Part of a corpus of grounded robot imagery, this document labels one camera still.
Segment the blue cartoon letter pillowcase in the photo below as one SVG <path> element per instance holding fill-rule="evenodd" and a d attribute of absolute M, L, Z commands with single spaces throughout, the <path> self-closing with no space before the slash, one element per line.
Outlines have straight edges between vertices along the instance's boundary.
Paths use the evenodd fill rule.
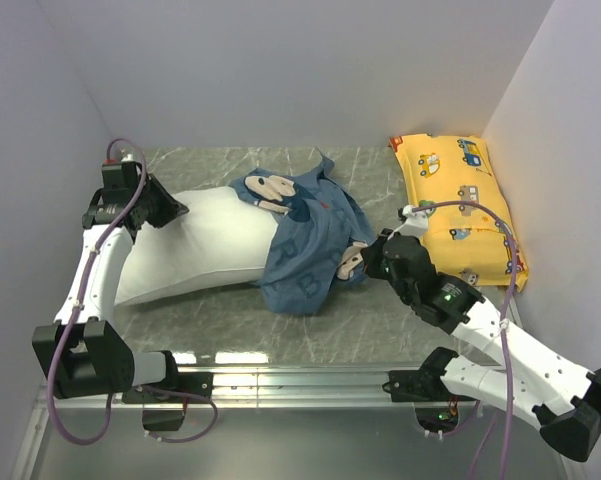
<path fill-rule="evenodd" d="M 274 313 L 312 315 L 335 287 L 362 283 L 362 250 L 375 240 L 361 207 L 330 177 L 323 155 L 310 171 L 285 176 L 262 168 L 230 183 L 237 197 L 277 222 L 257 285 Z"/>

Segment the white pillow insert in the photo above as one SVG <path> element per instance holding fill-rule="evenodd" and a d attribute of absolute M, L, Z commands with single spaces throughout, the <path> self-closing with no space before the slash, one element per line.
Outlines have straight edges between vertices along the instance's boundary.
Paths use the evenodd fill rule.
<path fill-rule="evenodd" d="M 253 283 L 264 272 L 278 222 L 227 186 L 183 191 L 189 211 L 144 225 L 127 257 L 115 304 L 130 306 L 215 287 Z"/>

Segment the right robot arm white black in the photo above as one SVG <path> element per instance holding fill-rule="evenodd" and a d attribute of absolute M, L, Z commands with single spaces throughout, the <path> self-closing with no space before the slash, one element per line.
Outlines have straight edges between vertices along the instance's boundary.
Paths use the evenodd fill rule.
<path fill-rule="evenodd" d="M 389 230 L 361 253 L 367 276 L 385 280 L 425 323 L 466 342 L 500 365 L 477 365 L 436 349 L 423 364 L 424 394 L 486 402 L 534 427 L 562 456 L 584 463 L 601 436 L 601 368 L 587 369 L 510 322 L 459 277 L 435 269 L 412 236 Z"/>

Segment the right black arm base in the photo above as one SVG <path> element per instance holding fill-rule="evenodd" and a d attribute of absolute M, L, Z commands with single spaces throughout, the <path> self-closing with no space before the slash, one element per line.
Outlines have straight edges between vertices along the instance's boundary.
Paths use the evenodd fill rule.
<path fill-rule="evenodd" d="M 416 370 L 391 370 L 381 386 L 393 403 L 414 403 L 416 420 L 428 432 L 450 434 L 459 422 L 458 400 L 443 384 L 449 362 L 458 353 L 437 347 Z"/>

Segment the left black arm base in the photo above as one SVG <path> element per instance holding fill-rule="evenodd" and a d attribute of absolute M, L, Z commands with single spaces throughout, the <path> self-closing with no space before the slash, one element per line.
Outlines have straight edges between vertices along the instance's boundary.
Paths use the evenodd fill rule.
<path fill-rule="evenodd" d="M 207 434 L 218 420 L 212 400 L 214 374 L 181 373 L 175 387 L 136 389 L 124 393 L 125 406 L 138 407 L 146 436 L 164 443 L 185 443 Z"/>

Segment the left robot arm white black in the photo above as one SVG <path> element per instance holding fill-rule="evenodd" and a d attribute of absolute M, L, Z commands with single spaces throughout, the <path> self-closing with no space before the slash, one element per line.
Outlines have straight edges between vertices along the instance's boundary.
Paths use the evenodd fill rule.
<path fill-rule="evenodd" d="M 187 213 L 137 161 L 106 161 L 82 217 L 81 256 L 67 299 L 32 346 L 57 399 L 125 393 L 145 385 L 159 402 L 181 390 L 173 354 L 133 352 L 112 322 L 123 266 L 140 230 L 162 228 Z"/>

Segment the yellow car print pillow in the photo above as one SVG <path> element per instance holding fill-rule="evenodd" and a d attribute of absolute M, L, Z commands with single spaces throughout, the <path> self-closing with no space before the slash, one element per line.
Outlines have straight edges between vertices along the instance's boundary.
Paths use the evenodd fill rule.
<path fill-rule="evenodd" d="M 508 205 L 491 166 L 487 143 L 476 136 L 392 137 L 408 203 L 423 207 L 429 228 L 422 244 L 436 268 L 474 286 L 506 287 L 529 277 L 521 247 L 512 246 Z"/>

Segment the aluminium mounting rail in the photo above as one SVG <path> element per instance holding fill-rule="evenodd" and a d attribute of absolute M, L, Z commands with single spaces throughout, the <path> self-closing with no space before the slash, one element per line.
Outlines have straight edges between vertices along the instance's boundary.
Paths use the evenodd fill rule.
<path fill-rule="evenodd" d="M 208 371 L 214 374 L 213 402 L 220 408 L 345 408 L 383 407 L 393 404 L 382 384 L 391 370 L 416 370 L 418 366 L 388 365 L 183 365 L 181 373 Z M 160 382 L 175 387 L 177 379 Z M 114 394 L 115 408 L 136 408 L 121 402 L 129 387 Z"/>

